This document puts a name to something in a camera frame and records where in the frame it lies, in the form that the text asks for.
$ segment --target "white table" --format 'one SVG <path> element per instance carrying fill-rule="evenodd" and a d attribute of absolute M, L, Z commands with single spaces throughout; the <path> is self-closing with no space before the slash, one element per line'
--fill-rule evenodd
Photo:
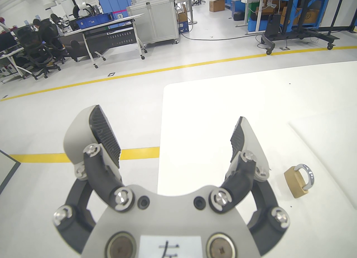
<path fill-rule="evenodd" d="M 245 14 L 244 14 L 244 23 L 242 25 L 236 25 L 236 27 L 244 27 L 248 25 L 248 13 L 249 13 L 249 3 L 251 3 L 250 0 L 247 0 L 246 2 L 246 9 L 245 9 Z M 263 0 L 259 0 L 259 12 L 258 12 L 258 16 L 257 16 L 257 25 L 255 27 L 255 31 L 253 32 L 247 32 L 246 35 L 250 35 L 250 34 L 256 34 L 256 33 L 263 33 L 265 32 L 265 30 L 259 30 L 260 27 L 260 19 L 262 17 L 262 8 L 263 8 Z"/>
<path fill-rule="evenodd" d="M 110 21 L 110 22 L 106 22 L 106 23 L 102 23 L 100 25 L 93 26 L 93 27 L 82 28 L 82 29 L 79 29 L 79 30 L 76 30 L 76 31 L 69 32 L 69 33 L 65 34 L 65 36 L 70 36 L 70 35 L 73 35 L 73 34 L 82 33 L 83 41 L 84 41 L 84 44 L 86 45 L 86 49 L 87 49 L 88 55 L 89 55 L 93 65 L 94 65 L 94 67 L 98 68 L 98 66 L 95 64 L 93 56 L 92 56 L 92 54 L 91 54 L 91 52 L 89 50 L 87 39 L 85 37 L 84 32 L 91 31 L 91 30 L 94 30 L 96 28 L 102 28 L 102 27 L 116 25 L 116 24 L 123 23 L 123 22 L 131 22 L 133 30 L 134 30 L 134 33 L 135 33 L 136 42 L 138 44 L 140 56 L 141 56 L 142 59 L 144 59 L 145 57 L 143 56 L 141 48 L 143 48 L 144 50 L 146 50 L 146 49 L 145 49 L 144 44 L 140 41 L 138 33 L 136 31 L 136 27 L 135 27 L 135 19 L 141 17 L 142 15 L 144 15 L 144 13 L 139 13 L 139 14 L 136 14 L 136 15 L 133 15 L 133 16 L 128 16 L 126 18 L 119 18 L 119 19 L 116 19 L 116 20 L 113 20 L 113 21 Z M 102 56 L 99 52 L 95 51 L 95 53 L 98 56 L 100 56 L 101 58 L 103 58 L 103 60 L 105 60 L 104 56 Z"/>
<path fill-rule="evenodd" d="M 279 206 L 291 218 L 290 228 L 265 257 L 355 257 L 357 211 L 289 123 L 355 106 L 356 73 L 354 61 L 168 85 L 158 194 L 220 186 L 232 155 L 232 131 L 245 116 L 269 161 L 269 183 Z M 316 180 L 307 195 L 294 199 L 283 173 L 299 163 L 308 165 Z M 256 210 L 251 195 L 237 209 L 247 223 Z"/>
<path fill-rule="evenodd" d="M 19 75 L 20 75 L 21 77 L 24 77 L 24 75 L 23 75 L 23 73 L 22 73 L 20 70 L 23 70 L 23 71 L 25 71 L 25 72 L 28 72 L 29 74 L 32 74 L 30 71 L 28 71 L 28 70 L 26 70 L 26 69 L 24 69 L 24 68 L 18 66 L 18 65 L 15 63 L 15 60 L 14 60 L 14 58 L 13 58 L 13 55 L 17 54 L 17 53 L 20 52 L 20 51 L 23 51 L 23 49 L 24 49 L 23 47 L 20 47 L 20 48 L 14 50 L 14 51 L 9 52 L 8 54 L 4 54 L 4 55 L 0 56 L 0 59 L 1 59 L 1 58 L 8 58 L 8 60 L 10 61 L 10 63 L 13 65 L 13 67 L 16 69 L 16 71 L 19 73 Z"/>

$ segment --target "white floor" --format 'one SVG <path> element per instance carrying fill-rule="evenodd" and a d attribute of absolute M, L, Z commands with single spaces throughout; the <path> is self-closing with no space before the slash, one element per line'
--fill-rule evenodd
<path fill-rule="evenodd" d="M 229 10 L 209 12 L 208 2 L 194 7 L 198 21 L 186 36 L 193 39 L 223 39 L 244 36 L 236 28 Z M 336 46 L 356 46 L 357 36 L 336 33 Z M 135 45 L 106 52 L 95 69 L 89 59 L 79 63 L 68 60 L 61 71 L 48 79 L 41 77 L 15 80 L 0 85 L 0 98 L 60 87 L 100 78 L 178 65 L 200 63 L 240 56 L 264 54 L 255 37 L 225 41 L 196 41 L 180 37 L 180 43 L 148 45 L 141 60 Z M 285 42 L 277 43 L 275 52 Z M 288 41 L 291 50 L 324 48 L 326 42 L 304 44 Z M 264 56 L 211 65 L 120 78 L 0 102 L 0 149 L 8 154 L 63 152 L 64 133 L 76 114 L 87 106 L 100 104 L 105 111 L 121 148 L 160 145 L 163 89 L 171 83 L 222 77 L 295 66 L 335 63 L 357 59 L 357 50 L 332 50 Z M 237 89 L 237 95 L 244 89 Z M 158 159 L 121 162 L 125 184 L 137 183 L 157 191 Z M 61 240 L 51 223 L 52 213 L 64 203 L 74 181 L 71 164 L 22 164 L 0 195 L 0 254 L 2 257 L 76 257 Z M 95 219 L 105 206 L 96 197 L 90 204 Z"/>

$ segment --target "desk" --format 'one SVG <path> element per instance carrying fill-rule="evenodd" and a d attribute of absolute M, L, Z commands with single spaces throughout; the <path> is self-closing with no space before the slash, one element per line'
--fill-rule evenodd
<path fill-rule="evenodd" d="M 136 44 L 138 44 L 138 48 L 139 48 L 141 59 L 145 59 L 145 56 L 143 56 L 143 54 L 142 54 L 141 48 L 144 49 L 145 53 L 147 51 L 145 49 L 144 44 L 140 41 L 139 36 L 138 36 L 138 34 L 136 32 L 136 27 L 135 27 L 135 19 L 141 17 L 142 15 L 144 15 L 144 13 L 140 13 L 140 14 L 136 14 L 136 15 L 133 15 L 133 16 L 128 16 L 126 18 L 120 18 L 120 19 L 113 20 L 113 21 L 110 21 L 110 22 L 102 23 L 102 24 L 94 26 L 94 27 L 82 28 L 82 29 L 70 32 L 68 34 L 65 34 L 65 36 L 70 36 L 70 35 L 73 35 L 73 34 L 82 33 L 83 41 L 84 41 L 84 44 L 86 46 L 88 55 L 89 55 L 89 57 L 90 57 L 90 59 L 91 59 L 91 61 L 92 61 L 92 63 L 93 63 L 95 68 L 98 68 L 98 66 L 94 62 L 93 56 L 92 56 L 92 54 L 91 54 L 91 52 L 89 50 L 89 45 L 88 45 L 88 41 L 89 40 L 94 40 L 94 39 L 95 39 L 95 45 L 97 45 L 97 46 L 99 46 L 98 43 L 100 43 L 100 42 L 102 42 L 102 43 L 103 42 L 106 42 L 106 43 L 109 42 L 107 44 L 107 48 L 106 49 L 109 49 L 109 48 L 112 48 L 112 47 L 118 47 L 118 46 L 122 46 L 122 45 L 136 43 Z M 120 23 L 123 23 L 123 22 L 130 22 L 131 24 L 130 25 L 125 25 L 125 26 L 122 26 L 122 27 L 111 28 L 109 30 L 100 30 L 100 29 L 103 29 L 104 27 L 117 25 L 117 24 L 120 24 Z M 126 30 L 128 28 L 132 28 L 133 29 L 134 35 L 135 35 L 135 40 L 133 38 L 131 38 L 129 40 L 129 42 L 128 42 L 128 39 L 125 37 L 124 41 L 126 41 L 126 42 L 122 43 L 123 40 L 122 40 L 122 36 L 121 36 L 120 33 L 118 33 L 118 34 L 108 34 L 108 33 L 115 32 L 115 31 Z M 100 56 L 101 58 L 103 58 L 103 60 L 105 60 L 105 57 L 102 56 L 98 51 L 94 50 L 94 52 L 98 56 Z"/>
<path fill-rule="evenodd" d="M 220 186 L 232 156 L 231 134 L 245 116 L 269 161 L 279 206 L 291 218 L 286 234 L 264 257 L 355 257 L 357 212 L 290 122 L 355 106 L 356 73 L 353 61 L 166 86 L 157 193 Z M 294 199 L 283 173 L 299 163 L 312 169 L 316 181 L 307 195 Z M 237 209 L 247 223 L 256 210 L 251 195 Z"/>
<path fill-rule="evenodd" d="M 22 78 L 25 78 L 25 76 L 23 75 L 23 73 L 22 73 L 20 70 L 23 70 L 23 71 L 25 71 L 25 72 L 28 72 L 29 74 L 32 74 L 32 73 L 31 73 L 30 71 L 28 71 L 28 70 L 26 70 L 26 69 L 24 69 L 24 68 L 22 68 L 22 67 L 16 65 L 15 60 L 14 60 L 14 58 L 13 58 L 13 55 L 17 54 L 17 53 L 20 52 L 20 51 L 23 51 L 23 49 L 24 49 L 23 47 L 20 47 L 20 48 L 14 50 L 14 51 L 11 51 L 11 52 L 8 53 L 8 54 L 4 54 L 4 55 L 0 56 L 0 59 L 1 59 L 1 58 L 8 58 L 8 60 L 10 61 L 10 63 L 13 65 L 13 67 L 14 67 L 14 68 L 17 70 L 17 72 L 19 73 L 19 75 L 20 75 Z"/>
<path fill-rule="evenodd" d="M 244 24 L 242 24 L 242 25 L 236 25 L 236 27 L 244 27 L 244 26 L 247 26 L 247 25 L 248 25 L 249 3 L 250 3 L 249 0 L 247 0 L 247 2 L 246 2 L 245 14 L 244 14 Z M 261 31 L 259 30 L 260 19 L 261 19 L 261 17 L 262 17 L 262 8 L 263 8 L 263 0 L 259 0 L 259 12 L 258 12 L 257 25 L 256 25 L 256 27 L 255 27 L 255 31 L 254 31 L 254 32 L 247 32 L 246 35 L 265 32 L 265 30 L 261 30 Z"/>

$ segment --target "yellow floor line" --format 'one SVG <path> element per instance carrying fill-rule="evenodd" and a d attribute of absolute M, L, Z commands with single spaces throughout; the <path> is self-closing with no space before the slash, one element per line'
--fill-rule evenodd
<path fill-rule="evenodd" d="M 123 149 L 120 160 L 152 159 L 157 158 L 160 147 L 147 147 L 137 149 Z M 66 154 L 29 154 L 29 155 L 10 155 L 21 163 L 69 163 Z"/>
<path fill-rule="evenodd" d="M 357 46 L 340 46 L 340 47 L 336 47 L 335 46 L 333 48 L 333 50 L 344 50 L 344 49 L 357 49 Z M 274 52 L 271 55 L 282 55 L 282 54 L 293 54 L 293 53 L 326 51 L 326 50 L 327 50 L 327 48 L 300 49 L 300 50 Z M 201 66 L 201 65 L 211 65 L 211 64 L 218 64 L 218 63 L 226 63 L 228 61 L 251 59 L 251 58 L 262 58 L 262 57 L 269 57 L 269 56 L 266 55 L 265 53 L 263 53 L 263 54 L 239 56 L 239 57 L 235 57 L 235 58 L 225 58 L 225 59 L 204 61 L 202 63 L 172 66 L 170 68 L 156 69 L 156 70 L 151 70 L 151 71 L 144 71 L 144 72 L 120 75 L 120 76 L 115 76 L 115 77 L 108 77 L 108 78 L 103 78 L 103 79 L 80 82 L 80 83 L 69 84 L 69 85 L 65 85 L 65 86 L 59 86 L 59 87 L 54 87 L 54 88 L 49 88 L 49 89 L 44 89 L 44 90 L 39 90 L 39 91 L 34 91 L 34 92 L 29 92 L 29 93 L 24 93 L 24 94 L 20 94 L 20 95 L 16 95 L 16 96 L 6 97 L 6 98 L 1 99 L 0 101 L 7 101 L 9 99 L 14 99 L 14 98 L 18 98 L 18 97 L 23 97 L 23 96 L 28 96 L 28 95 L 33 95 L 33 94 L 38 94 L 38 93 L 43 93 L 43 92 L 49 92 L 49 91 L 54 91 L 54 90 L 59 90 L 59 89 L 65 89 L 65 88 L 70 88 L 70 87 L 75 87 L 75 86 L 81 86 L 81 85 L 86 85 L 86 84 L 110 81 L 110 80 L 115 80 L 115 79 L 135 77 L 135 76 L 140 76 L 140 75 L 153 74 L 153 73 L 172 71 L 172 70 L 178 70 L 178 69 L 185 69 L 185 68 L 191 68 L 191 67 Z"/>

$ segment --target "padlock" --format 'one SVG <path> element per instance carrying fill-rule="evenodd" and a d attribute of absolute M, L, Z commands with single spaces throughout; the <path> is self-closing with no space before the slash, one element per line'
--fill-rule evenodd
<path fill-rule="evenodd" d="M 309 177 L 309 181 L 305 183 L 300 169 L 304 169 L 307 172 Z M 309 167 L 305 164 L 298 164 L 297 166 L 293 166 L 284 172 L 285 180 L 290 188 L 290 191 L 295 199 L 302 197 L 307 194 L 310 188 L 312 188 L 315 178 Z"/>

